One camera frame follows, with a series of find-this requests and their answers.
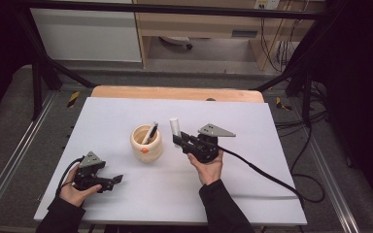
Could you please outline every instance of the metal frame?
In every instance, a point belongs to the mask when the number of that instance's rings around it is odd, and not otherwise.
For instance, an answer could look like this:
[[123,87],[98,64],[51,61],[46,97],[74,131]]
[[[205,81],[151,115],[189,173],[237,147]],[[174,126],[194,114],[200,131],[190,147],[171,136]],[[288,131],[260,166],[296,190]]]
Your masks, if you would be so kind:
[[184,14],[202,16],[225,16],[225,17],[263,17],[263,18],[291,18],[323,20],[330,17],[328,13],[310,12],[287,12],[257,9],[230,9],[215,7],[192,7],[171,5],[148,5],[148,4],[122,4],[122,3],[94,3],[94,2],[72,2],[72,1],[48,1],[48,0],[17,0],[13,1],[13,12],[18,23],[33,47],[35,55],[34,76],[34,115],[35,119],[42,111],[42,97],[40,79],[46,81],[49,89],[60,89],[62,83],[55,70],[69,78],[83,84],[86,87],[96,87],[97,84],[88,82],[79,75],[68,70],[52,60],[46,53],[45,47],[40,40],[39,32],[34,30],[25,17],[25,9],[57,9],[74,11],[97,11],[97,12],[131,12],[131,13],[157,13],[157,14]]

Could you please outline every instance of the human hand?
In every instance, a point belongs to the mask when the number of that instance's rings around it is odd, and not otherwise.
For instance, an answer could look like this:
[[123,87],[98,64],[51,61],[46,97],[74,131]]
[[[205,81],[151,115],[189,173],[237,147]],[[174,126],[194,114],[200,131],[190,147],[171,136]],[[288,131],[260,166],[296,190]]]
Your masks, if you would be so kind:
[[219,150],[218,156],[213,161],[209,163],[201,163],[192,153],[189,153],[187,155],[190,164],[192,164],[198,171],[199,181],[201,181],[202,184],[206,185],[209,185],[210,183],[213,183],[220,179],[220,173],[222,170],[222,157],[223,151]]
[[77,173],[78,166],[76,165],[71,171],[69,171],[68,177],[66,178],[66,181],[64,185],[62,186],[60,190],[59,197],[63,200],[71,203],[72,205],[76,207],[80,207],[86,197],[89,195],[97,192],[99,189],[102,188],[101,184],[97,184],[95,186],[90,187],[87,190],[79,191],[76,188],[72,186],[72,182],[75,178],[75,174]]

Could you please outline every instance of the cable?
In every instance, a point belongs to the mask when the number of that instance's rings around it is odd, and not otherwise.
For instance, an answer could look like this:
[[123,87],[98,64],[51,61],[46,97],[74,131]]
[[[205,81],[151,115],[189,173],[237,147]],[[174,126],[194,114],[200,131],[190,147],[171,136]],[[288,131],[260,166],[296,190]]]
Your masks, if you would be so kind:
[[68,172],[69,172],[69,170],[71,169],[71,167],[72,167],[75,163],[77,163],[77,162],[82,162],[83,159],[84,159],[84,156],[83,156],[82,158],[77,158],[77,159],[75,159],[71,164],[69,164],[69,166],[66,168],[65,172],[63,173],[62,178],[61,178],[60,181],[59,181],[58,188],[56,189],[56,195],[59,195],[59,193],[60,193],[60,189],[62,189],[62,187],[63,187],[63,185],[62,185],[63,180],[65,179],[66,174],[68,174]]
[[307,138],[307,142],[305,143],[304,147],[302,148],[301,152],[296,156],[295,158],[295,161],[292,163],[292,166],[290,167],[289,169],[289,172],[292,174],[293,173],[293,169],[296,165],[296,163],[298,162],[299,158],[301,157],[302,153],[305,151],[305,149],[307,149],[308,147],[308,144],[310,142],[310,139],[311,139],[311,134],[313,132],[313,127],[310,127],[310,132],[308,133],[308,138]]
[[301,152],[296,156],[295,158],[295,161],[292,163],[292,166],[291,168],[289,169],[289,172],[290,174],[293,176],[293,177],[302,177],[302,178],[307,178],[311,181],[313,181],[314,183],[316,183],[319,187],[320,187],[320,190],[322,192],[322,196],[321,198],[317,199],[317,200],[314,200],[314,199],[310,199],[310,198],[307,198],[304,196],[304,199],[306,201],[309,201],[311,203],[320,203],[321,201],[323,201],[323,199],[325,199],[325,191],[324,191],[324,188],[322,186],[322,184],[317,181],[315,178],[311,177],[311,176],[308,176],[308,175],[304,175],[304,174],[298,174],[298,173],[293,173],[293,169],[295,168],[295,165],[296,163],[298,162],[299,158],[301,157],[301,155],[304,153],[305,149],[307,149],[308,147],[308,144],[310,142],[310,139],[311,139],[311,135],[312,135],[312,131],[313,131],[313,128],[310,127],[310,132],[308,133],[308,139],[307,139],[307,142],[305,143],[304,147],[302,148]]
[[278,70],[272,60],[271,60],[271,57],[269,56],[269,53],[265,50],[268,50],[268,46],[266,44],[266,40],[265,40],[265,37],[264,37],[264,32],[263,32],[263,29],[264,29],[264,21],[265,21],[265,18],[261,18],[261,48],[262,48],[262,51],[264,52],[264,54],[266,55],[266,58],[267,60],[269,61],[269,63],[271,64],[272,68],[274,68],[274,70],[280,72],[280,70]]
[[[322,120],[323,118],[326,118],[326,114],[327,114],[327,111],[322,111],[322,112],[319,112],[319,113],[316,113],[310,116],[309,119],[312,123],[318,122]],[[287,122],[276,122],[275,127],[277,128],[277,130],[281,130],[281,129],[292,128],[292,127],[304,125],[304,124],[305,124],[305,121],[303,119],[299,119],[299,120],[293,120],[293,121],[287,121]]]
[[218,146],[219,150],[222,150],[224,152],[227,152],[231,155],[234,155],[235,157],[241,159],[243,162],[245,162],[248,166],[250,166],[252,169],[254,169],[256,172],[258,172],[261,176],[289,189],[290,191],[292,191],[299,199],[299,202],[301,203],[301,207],[302,209],[304,209],[304,196],[301,195],[301,193],[299,193],[295,188],[291,187],[290,185],[286,184],[286,183],[283,183],[282,181],[272,177],[271,175],[265,173],[264,171],[260,170],[258,167],[256,167],[255,165],[253,165],[251,162],[247,161],[245,158],[241,157],[240,155],[230,151],[230,150],[227,150],[227,149],[224,149],[220,146]]
[[293,134],[293,133],[296,133],[297,131],[299,131],[299,130],[301,130],[301,129],[303,129],[303,128],[305,128],[305,126],[299,127],[299,128],[297,128],[297,129],[295,129],[295,130],[289,132],[288,134],[279,135],[278,137],[279,137],[279,138],[284,138],[284,137],[286,137],[286,136],[288,136],[288,135],[291,135],[291,134]]

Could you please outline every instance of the white table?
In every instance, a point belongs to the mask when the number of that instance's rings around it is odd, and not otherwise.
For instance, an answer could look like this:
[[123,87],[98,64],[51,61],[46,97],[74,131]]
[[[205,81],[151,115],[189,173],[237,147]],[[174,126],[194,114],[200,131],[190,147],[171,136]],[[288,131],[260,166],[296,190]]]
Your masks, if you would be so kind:
[[[233,133],[219,145],[234,151],[266,173],[293,185],[267,104],[196,100],[87,98],[68,145],[36,212],[42,220],[69,163],[90,150],[106,161],[98,176],[123,174],[113,191],[85,201],[84,220],[116,224],[205,224],[198,195],[201,184],[187,156],[172,143],[169,119],[197,135],[211,122]],[[141,124],[159,123],[164,152],[151,164],[132,154],[129,136]],[[253,171],[232,155],[224,156],[222,180],[253,225],[305,225],[297,197]]]

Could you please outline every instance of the black pole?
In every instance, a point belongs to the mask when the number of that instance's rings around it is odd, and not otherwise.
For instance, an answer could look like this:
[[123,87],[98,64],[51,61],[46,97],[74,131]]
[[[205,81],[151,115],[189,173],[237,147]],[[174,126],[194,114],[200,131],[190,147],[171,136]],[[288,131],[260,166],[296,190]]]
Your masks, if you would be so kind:
[[47,57],[48,62],[51,64],[51,66],[56,69],[57,71],[63,73],[64,75],[68,76],[69,78],[73,79],[74,81],[84,85],[85,87],[94,88],[98,86],[98,84],[91,83],[87,81],[86,79],[82,78],[81,76],[75,74],[74,72],[70,71],[68,68],[62,66],[61,64],[54,61],[52,58]]
[[29,24],[25,13],[24,8],[13,8],[13,14],[17,18],[17,21],[23,32],[25,33],[29,43],[31,44],[34,50],[34,56],[40,66],[40,74],[46,81],[49,89],[60,89],[62,87],[62,82],[57,76],[56,72],[53,71],[52,67],[47,62],[47,52],[45,51],[44,46],[41,44],[41,41],[37,38],[35,32],[33,31],[31,25]]

